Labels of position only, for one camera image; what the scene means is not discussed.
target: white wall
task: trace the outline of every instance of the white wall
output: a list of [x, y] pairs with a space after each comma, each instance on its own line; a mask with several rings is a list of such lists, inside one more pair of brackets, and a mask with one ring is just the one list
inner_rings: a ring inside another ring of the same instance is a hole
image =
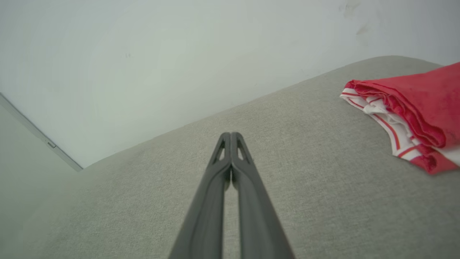
[[0, 9], [0, 90], [83, 167], [362, 59], [460, 61], [458, 0], [12, 0]]
[[76, 171], [0, 106], [0, 250]]

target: gray fabric surface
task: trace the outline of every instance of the gray fabric surface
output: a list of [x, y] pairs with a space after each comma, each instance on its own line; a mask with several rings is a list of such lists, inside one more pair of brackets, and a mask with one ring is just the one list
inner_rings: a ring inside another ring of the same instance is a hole
[[[351, 79], [437, 67], [364, 60], [105, 158], [37, 210], [6, 256], [166, 258], [219, 135], [239, 131], [297, 258], [457, 258], [459, 172], [431, 177], [393, 157], [387, 133], [338, 97]], [[225, 202], [224, 257], [239, 258], [233, 188]]]

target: gray couch cushion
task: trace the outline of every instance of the gray couch cushion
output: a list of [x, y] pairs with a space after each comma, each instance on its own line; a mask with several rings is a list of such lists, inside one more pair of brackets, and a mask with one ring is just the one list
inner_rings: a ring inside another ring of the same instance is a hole
[[[386, 132], [338, 97], [351, 79], [438, 67], [364, 60], [105, 158], [37, 210], [8, 256], [166, 258], [219, 135], [239, 131], [297, 258], [458, 257], [459, 172], [393, 157]], [[224, 257], [239, 258], [233, 188], [225, 202]]]

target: red and white fabric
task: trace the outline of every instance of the red and white fabric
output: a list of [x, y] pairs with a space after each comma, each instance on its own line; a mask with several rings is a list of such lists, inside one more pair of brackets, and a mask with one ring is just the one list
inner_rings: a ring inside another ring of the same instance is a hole
[[460, 63], [424, 74], [352, 80], [340, 95], [388, 133], [394, 156], [429, 174], [460, 166]]

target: gray upholstery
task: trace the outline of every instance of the gray upholstery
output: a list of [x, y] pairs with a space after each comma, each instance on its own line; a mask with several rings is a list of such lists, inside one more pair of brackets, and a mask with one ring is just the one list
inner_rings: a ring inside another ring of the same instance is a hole
[[[6, 256], [166, 258], [219, 135], [239, 131], [297, 258], [458, 258], [459, 172], [393, 157], [387, 133], [339, 98], [351, 79], [438, 67], [360, 61], [105, 158], [40, 207]], [[239, 258], [234, 188], [225, 202], [224, 257]]]

